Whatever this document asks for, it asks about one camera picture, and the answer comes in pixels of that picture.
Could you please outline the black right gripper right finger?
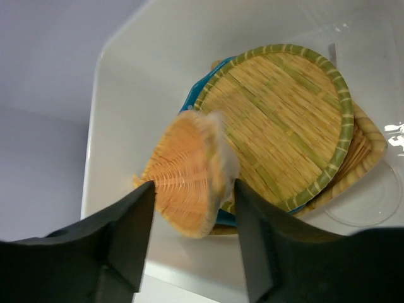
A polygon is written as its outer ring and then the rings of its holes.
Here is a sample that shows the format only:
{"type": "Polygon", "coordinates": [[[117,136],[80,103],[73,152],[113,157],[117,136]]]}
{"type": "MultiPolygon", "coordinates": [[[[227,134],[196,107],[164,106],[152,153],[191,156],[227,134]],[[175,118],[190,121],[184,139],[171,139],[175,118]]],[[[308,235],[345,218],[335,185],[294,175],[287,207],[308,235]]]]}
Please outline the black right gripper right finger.
{"type": "Polygon", "coordinates": [[[402,302],[403,229],[339,235],[234,186],[237,230],[250,302],[402,302]]]}

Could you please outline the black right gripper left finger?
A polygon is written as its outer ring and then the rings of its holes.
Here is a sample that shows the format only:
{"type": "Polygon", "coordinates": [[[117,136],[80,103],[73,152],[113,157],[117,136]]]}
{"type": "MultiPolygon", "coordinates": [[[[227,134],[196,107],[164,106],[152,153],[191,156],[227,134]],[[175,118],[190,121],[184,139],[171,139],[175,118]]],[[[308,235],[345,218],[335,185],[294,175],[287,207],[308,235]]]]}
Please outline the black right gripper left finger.
{"type": "Polygon", "coordinates": [[[1,302],[132,302],[140,291],[155,185],[45,237],[1,242],[1,302]]]}

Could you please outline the orange fish-shaped woven plate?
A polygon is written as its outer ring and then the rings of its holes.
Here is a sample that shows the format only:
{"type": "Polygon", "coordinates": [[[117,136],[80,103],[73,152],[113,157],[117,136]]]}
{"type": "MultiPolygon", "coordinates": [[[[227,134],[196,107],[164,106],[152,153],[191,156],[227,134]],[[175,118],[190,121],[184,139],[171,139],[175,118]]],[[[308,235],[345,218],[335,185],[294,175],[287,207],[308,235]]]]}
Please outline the orange fish-shaped woven plate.
{"type": "Polygon", "coordinates": [[[182,235],[210,235],[229,201],[241,165],[225,137],[222,116],[181,112],[164,132],[134,187],[155,184],[155,208],[182,235]]]}

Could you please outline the blue polka dot ceramic plate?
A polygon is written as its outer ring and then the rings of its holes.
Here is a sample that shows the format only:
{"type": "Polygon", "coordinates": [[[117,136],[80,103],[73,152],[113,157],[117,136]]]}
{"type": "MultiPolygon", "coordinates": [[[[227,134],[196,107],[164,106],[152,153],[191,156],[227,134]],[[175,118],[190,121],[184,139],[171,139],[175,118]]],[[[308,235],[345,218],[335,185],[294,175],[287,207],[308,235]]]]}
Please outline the blue polka dot ceramic plate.
{"type": "Polygon", "coordinates": [[[307,155],[302,139],[277,114],[285,102],[274,87],[288,78],[266,56],[238,64],[228,58],[192,87],[183,108],[221,113],[226,139],[241,165],[239,179],[296,214],[306,205],[297,196],[308,185],[298,172],[307,155]]]}

